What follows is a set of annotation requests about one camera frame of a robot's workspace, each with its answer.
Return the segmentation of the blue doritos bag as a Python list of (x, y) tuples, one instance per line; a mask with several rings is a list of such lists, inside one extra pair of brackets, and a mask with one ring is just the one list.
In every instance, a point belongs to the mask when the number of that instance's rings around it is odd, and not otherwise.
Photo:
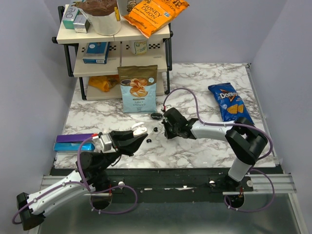
[(231, 83), (214, 84), (208, 87), (217, 101), (223, 121), (235, 121), (240, 117), (254, 123), (248, 110)]

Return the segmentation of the white cup on shelf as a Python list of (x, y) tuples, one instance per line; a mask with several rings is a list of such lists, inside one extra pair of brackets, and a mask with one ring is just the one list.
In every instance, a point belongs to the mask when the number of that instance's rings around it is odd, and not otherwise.
[(148, 51), (148, 41), (147, 40), (131, 40), (130, 50), (134, 55), (144, 55)]

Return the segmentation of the teal RO box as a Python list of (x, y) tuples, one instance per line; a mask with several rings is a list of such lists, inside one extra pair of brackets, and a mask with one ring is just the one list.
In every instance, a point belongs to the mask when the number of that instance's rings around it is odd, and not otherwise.
[(63, 17), (62, 17), (62, 23), (66, 29), (72, 29), (74, 30), (74, 21), (79, 15), (80, 10), (76, 7), (77, 3), (82, 3), (83, 0), (72, 0), (70, 1), (69, 6), (64, 11)]

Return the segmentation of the white carton top shelf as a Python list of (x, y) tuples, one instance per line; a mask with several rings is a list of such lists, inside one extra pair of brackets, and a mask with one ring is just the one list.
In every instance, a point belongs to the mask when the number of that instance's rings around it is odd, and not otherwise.
[(132, 9), (141, 2), (141, 0), (117, 0), (119, 13), (124, 16), (129, 14)]

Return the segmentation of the cassava chips bag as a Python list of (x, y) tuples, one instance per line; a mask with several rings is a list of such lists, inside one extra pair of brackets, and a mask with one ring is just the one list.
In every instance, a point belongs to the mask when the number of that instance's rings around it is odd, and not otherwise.
[(156, 111), (157, 65), (117, 68), (124, 113)]

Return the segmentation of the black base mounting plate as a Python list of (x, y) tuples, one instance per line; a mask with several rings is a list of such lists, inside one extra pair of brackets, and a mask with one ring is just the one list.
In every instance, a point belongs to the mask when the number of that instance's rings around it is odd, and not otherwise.
[[(229, 180), (227, 173), (215, 169), (106, 169), (113, 186), (124, 183), (137, 192), (139, 203), (178, 203), (178, 202), (222, 202), (222, 192), (242, 192), (248, 175), (241, 182)], [(195, 190), (162, 190), (163, 188), (199, 187)], [(230, 195), (231, 204), (241, 207), (244, 196)], [(127, 188), (117, 188), (112, 192), (114, 203), (131, 203), (133, 193)]]

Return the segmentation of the white earbud charging case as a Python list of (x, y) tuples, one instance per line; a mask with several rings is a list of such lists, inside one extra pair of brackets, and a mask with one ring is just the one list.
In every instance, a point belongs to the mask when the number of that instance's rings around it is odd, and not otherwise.
[(144, 122), (139, 122), (134, 124), (131, 127), (131, 130), (133, 131), (133, 136), (140, 136), (143, 134), (146, 134), (148, 132), (147, 127), (145, 127), (145, 123)]

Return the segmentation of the white and brown paper bag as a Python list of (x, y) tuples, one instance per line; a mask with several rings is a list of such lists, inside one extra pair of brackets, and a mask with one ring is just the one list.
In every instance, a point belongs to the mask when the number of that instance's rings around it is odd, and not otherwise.
[(85, 0), (75, 4), (89, 20), (97, 34), (113, 36), (121, 29), (116, 0)]

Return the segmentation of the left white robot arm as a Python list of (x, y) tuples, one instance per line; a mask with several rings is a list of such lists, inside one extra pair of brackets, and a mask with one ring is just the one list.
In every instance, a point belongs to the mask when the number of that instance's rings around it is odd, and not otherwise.
[(114, 189), (130, 189), (124, 183), (113, 186), (106, 169), (121, 156), (133, 156), (147, 136), (146, 127), (88, 135), (78, 147), (75, 170), (41, 191), (17, 195), (18, 210), (12, 223), (20, 224), (23, 230), (28, 231), (43, 223), (54, 209), (75, 197), (100, 193), (112, 196)]

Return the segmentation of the black marbled charging case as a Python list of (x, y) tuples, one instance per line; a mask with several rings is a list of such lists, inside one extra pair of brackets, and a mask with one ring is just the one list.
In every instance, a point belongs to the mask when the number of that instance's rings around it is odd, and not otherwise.
[(161, 120), (163, 118), (163, 115), (161, 113), (151, 113), (150, 117), (154, 120)]

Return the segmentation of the aluminium rail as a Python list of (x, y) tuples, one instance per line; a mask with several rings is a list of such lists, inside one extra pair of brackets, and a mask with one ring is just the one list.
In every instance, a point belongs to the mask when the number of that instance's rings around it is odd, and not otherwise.
[[(270, 194), (273, 192), (273, 188), (275, 194), (294, 194), (297, 192), (295, 187), (293, 178), (291, 174), (272, 174), (266, 175), (271, 182), (264, 176), (264, 175), (248, 175), (249, 179), (247, 179), (246, 186), (243, 186), (242, 192), (240, 189), (237, 192), (230, 191), (230, 192), (222, 192), (223, 195), (239, 195), (242, 194)], [(63, 176), (44, 176), (40, 190), (43, 190), (54, 182), (58, 182), (59, 180), (63, 179)], [(179, 191), (188, 191), (188, 190), (195, 190), (199, 188), (197, 187), (189, 187), (183, 185), (183, 187), (177, 188), (163, 188), (162, 190), (179, 190)]]

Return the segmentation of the purple box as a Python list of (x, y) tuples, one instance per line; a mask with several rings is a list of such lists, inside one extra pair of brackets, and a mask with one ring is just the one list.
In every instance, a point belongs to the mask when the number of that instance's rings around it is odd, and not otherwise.
[(70, 135), (58, 135), (56, 137), (56, 143), (77, 143), (92, 137), (93, 133), (89, 134), (70, 134)]

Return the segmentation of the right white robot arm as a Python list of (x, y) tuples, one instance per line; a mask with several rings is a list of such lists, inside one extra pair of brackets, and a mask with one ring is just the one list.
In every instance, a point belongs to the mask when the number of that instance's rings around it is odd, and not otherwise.
[(176, 108), (170, 108), (164, 112), (162, 123), (167, 139), (207, 138), (228, 142), (236, 155), (224, 179), (224, 185), (230, 191), (241, 187), (245, 174), (256, 164), (268, 144), (264, 133), (245, 117), (229, 122), (202, 123), (198, 118), (187, 120)]

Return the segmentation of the silver small box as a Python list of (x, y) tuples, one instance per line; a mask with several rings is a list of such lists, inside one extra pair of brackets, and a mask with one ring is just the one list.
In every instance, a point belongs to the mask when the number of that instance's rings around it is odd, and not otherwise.
[(74, 26), (74, 31), (76, 33), (87, 34), (88, 29), (90, 27), (90, 22), (84, 15), (81, 14), (81, 15), (76, 16), (73, 22), (73, 26)]

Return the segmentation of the orange snack bag bottom shelf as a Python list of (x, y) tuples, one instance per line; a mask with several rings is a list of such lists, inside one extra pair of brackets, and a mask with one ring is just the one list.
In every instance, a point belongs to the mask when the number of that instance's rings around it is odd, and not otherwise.
[(107, 76), (93, 76), (89, 78), (88, 85), (95, 87), (102, 92), (109, 92), (119, 84), (118, 75), (107, 75)]

